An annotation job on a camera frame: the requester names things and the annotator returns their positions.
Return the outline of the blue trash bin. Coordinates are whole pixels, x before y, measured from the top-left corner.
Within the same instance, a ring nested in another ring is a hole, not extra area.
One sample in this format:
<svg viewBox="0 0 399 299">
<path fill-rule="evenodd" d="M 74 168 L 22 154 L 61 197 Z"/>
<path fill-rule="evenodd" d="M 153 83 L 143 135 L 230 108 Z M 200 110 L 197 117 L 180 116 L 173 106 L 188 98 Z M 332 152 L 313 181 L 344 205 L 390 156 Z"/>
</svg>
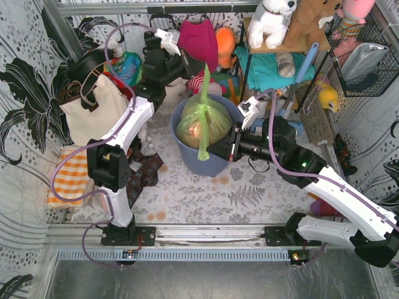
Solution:
<svg viewBox="0 0 399 299">
<path fill-rule="evenodd" d="M 238 107 L 229 99 L 215 94 L 211 94 L 210 97 L 214 101 L 222 104 L 222 106 L 224 106 L 227 109 L 234 123 L 243 121 L 244 117 L 242 116 Z M 181 120 L 181 114 L 184 109 L 186 101 L 187 100 L 183 100 L 181 103 L 178 104 L 178 106 L 175 108 L 170 118 L 171 132 L 175 141 L 177 142 L 181 158 L 185 166 L 193 173 L 199 176 L 207 176 L 212 178 L 216 177 L 220 172 L 222 172 L 228 166 L 229 162 L 225 159 L 216 156 L 215 154 L 210 154 L 209 159 L 206 161 L 198 160 L 198 150 L 186 146 L 178 139 L 176 135 L 176 127 Z"/>
</svg>

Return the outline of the blue lint roller mop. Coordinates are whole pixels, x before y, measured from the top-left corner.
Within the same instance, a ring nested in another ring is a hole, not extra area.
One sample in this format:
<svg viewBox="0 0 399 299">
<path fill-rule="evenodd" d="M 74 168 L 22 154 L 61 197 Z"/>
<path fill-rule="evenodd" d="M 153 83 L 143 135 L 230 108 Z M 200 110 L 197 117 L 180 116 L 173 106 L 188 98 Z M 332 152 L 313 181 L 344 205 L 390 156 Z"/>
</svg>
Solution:
<svg viewBox="0 0 399 299">
<path fill-rule="evenodd" d="M 285 102 L 282 106 L 282 108 L 276 113 L 274 111 L 270 112 L 270 116 L 276 115 L 276 116 L 281 116 L 283 119 L 287 120 L 289 117 L 289 114 L 291 112 L 292 105 L 294 103 L 294 97 L 295 97 L 295 92 L 297 88 L 299 87 L 299 84 L 303 81 L 304 74 L 308 67 L 310 66 L 310 63 L 312 62 L 316 52 L 319 49 L 319 43 L 318 42 L 313 42 L 308 54 L 305 57 L 305 60 L 296 76 L 296 80 L 294 84 L 291 87 L 291 90 L 289 92 L 289 95 L 285 99 Z M 254 122 L 257 122 L 260 119 L 257 119 L 257 116 L 259 114 L 259 109 L 257 108 L 257 104 L 259 103 L 259 99 L 264 98 L 264 97 L 270 97 L 272 98 L 273 96 L 276 96 L 276 91 L 272 88 L 265 90 L 264 92 L 260 93 L 259 95 L 256 95 L 254 97 L 250 98 L 250 103 L 251 103 L 251 108 L 254 109 L 254 111 L 250 114 L 250 116 L 247 116 L 245 121 L 246 126 L 243 125 L 243 128 L 256 128 L 257 125 L 254 124 Z"/>
</svg>

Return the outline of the green plastic trash bag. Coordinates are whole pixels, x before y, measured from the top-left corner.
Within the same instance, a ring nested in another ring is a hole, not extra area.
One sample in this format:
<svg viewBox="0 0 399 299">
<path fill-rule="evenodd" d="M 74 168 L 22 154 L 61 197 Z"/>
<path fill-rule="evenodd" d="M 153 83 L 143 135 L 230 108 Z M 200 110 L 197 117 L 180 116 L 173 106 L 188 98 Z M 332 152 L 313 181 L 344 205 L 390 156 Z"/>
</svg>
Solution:
<svg viewBox="0 0 399 299">
<path fill-rule="evenodd" d="M 210 80 L 209 68 L 205 67 L 203 89 L 186 101 L 176 127 L 178 139 L 198 150 L 200 161 L 209 159 L 207 147 L 223 139 L 233 124 L 227 109 L 208 95 Z"/>
</svg>

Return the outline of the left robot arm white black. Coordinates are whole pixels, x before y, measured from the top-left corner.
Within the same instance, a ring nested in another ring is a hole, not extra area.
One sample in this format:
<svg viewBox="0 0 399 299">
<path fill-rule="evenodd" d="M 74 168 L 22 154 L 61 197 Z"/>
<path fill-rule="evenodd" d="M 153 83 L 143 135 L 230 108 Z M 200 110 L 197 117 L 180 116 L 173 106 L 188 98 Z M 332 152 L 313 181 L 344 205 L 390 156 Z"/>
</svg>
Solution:
<svg viewBox="0 0 399 299">
<path fill-rule="evenodd" d="M 205 65 L 184 50 L 180 54 L 167 54 L 163 49 L 147 51 L 142 64 L 142 79 L 135 85 L 135 98 L 108 133 L 98 141 L 89 141 L 88 175 L 104 194 L 110 214 L 110 220 L 102 229 L 102 245 L 140 246 L 143 237 L 155 234 L 154 231 L 136 230 L 127 197 L 132 170 L 126 154 L 142 126 L 163 103 L 165 87 L 178 78 L 190 79 Z"/>
</svg>

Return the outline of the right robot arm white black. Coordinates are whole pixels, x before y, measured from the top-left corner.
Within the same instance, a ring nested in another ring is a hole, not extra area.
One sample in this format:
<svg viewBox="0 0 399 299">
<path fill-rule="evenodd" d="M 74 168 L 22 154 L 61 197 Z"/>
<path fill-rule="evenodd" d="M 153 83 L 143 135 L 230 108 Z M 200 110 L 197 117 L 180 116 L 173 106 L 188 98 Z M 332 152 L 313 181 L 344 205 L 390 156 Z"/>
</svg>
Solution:
<svg viewBox="0 0 399 299">
<path fill-rule="evenodd" d="M 260 136 L 236 123 L 207 150 L 229 162 L 248 156 L 273 163 L 283 180 L 321 198 L 346 218 L 335 222 L 296 212 L 284 227 L 289 242 L 339 245 L 380 268 L 398 263 L 398 216 L 358 192 L 319 155 L 298 145 L 296 130 L 283 117 L 265 119 Z"/>
</svg>

